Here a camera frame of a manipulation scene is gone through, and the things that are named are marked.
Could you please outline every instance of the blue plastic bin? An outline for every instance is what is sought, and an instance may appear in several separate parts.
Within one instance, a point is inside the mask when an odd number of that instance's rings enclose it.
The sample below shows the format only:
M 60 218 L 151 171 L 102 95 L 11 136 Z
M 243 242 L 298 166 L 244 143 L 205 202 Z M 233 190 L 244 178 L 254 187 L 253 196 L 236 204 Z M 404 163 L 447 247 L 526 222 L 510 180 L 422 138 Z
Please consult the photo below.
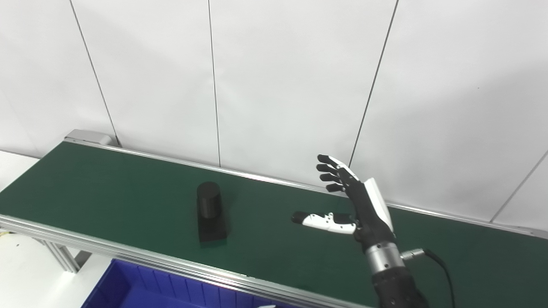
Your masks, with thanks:
M 113 260 L 82 308 L 257 308 L 276 304 L 132 263 Z

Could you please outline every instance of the black cylindrical object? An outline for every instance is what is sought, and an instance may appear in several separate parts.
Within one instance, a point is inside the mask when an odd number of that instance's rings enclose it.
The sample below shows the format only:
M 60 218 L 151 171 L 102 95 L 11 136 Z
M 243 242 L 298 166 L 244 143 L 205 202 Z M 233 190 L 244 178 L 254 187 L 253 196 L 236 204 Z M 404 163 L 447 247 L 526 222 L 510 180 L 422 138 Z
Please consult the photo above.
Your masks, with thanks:
M 204 182 L 198 186 L 198 209 L 204 218 L 215 218 L 221 214 L 221 190 L 215 182 Z

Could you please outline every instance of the white surface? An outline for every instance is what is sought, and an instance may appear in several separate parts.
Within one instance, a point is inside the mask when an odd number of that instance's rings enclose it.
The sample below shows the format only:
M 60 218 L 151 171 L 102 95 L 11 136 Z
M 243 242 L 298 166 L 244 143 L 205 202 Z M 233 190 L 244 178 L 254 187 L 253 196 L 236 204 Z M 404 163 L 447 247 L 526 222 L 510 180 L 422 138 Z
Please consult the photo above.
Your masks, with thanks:
M 122 146 L 219 164 L 208 2 L 73 3 Z
M 347 162 L 395 1 L 211 0 L 221 165 L 324 185 Z
M 547 16 L 401 0 L 352 170 L 387 200 L 491 219 L 547 148 Z
M 27 131 L 0 87 L 0 149 L 38 156 Z
M 0 151 L 0 191 L 34 165 L 38 159 Z
M 75 128 L 113 135 L 68 0 L 1 1 L 0 67 L 0 89 L 39 156 Z M 0 122 L 14 122 L 10 114 Z M 0 149 L 35 155 L 16 134 L 10 142 Z
M 0 237 L 2 308 L 79 308 L 110 263 L 93 254 L 78 274 L 63 272 L 49 250 L 30 237 Z
M 548 231 L 548 159 L 543 160 L 494 222 Z

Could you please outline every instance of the black forearm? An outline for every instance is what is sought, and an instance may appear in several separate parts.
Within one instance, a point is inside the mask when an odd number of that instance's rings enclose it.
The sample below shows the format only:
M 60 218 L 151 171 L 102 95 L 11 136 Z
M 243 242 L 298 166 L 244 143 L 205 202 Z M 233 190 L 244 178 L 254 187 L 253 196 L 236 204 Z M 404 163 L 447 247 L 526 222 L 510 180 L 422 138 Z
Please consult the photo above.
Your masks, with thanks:
M 380 308 L 428 308 L 406 267 L 394 267 L 373 275 Z

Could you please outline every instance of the robotic hand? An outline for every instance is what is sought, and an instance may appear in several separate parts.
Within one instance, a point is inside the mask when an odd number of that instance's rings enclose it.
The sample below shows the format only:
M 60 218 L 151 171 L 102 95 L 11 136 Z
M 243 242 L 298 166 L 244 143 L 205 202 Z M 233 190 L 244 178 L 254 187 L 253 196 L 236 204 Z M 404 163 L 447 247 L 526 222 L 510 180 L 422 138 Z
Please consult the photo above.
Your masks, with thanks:
M 367 256 L 381 308 L 428 308 L 400 257 L 390 213 L 375 180 L 361 182 L 345 164 L 331 156 L 318 155 L 318 160 L 321 164 L 316 169 L 325 172 L 319 178 L 334 182 L 326 186 L 329 192 L 346 193 L 354 205 L 355 220 L 348 214 L 295 212 L 292 221 L 330 232 L 353 234 Z

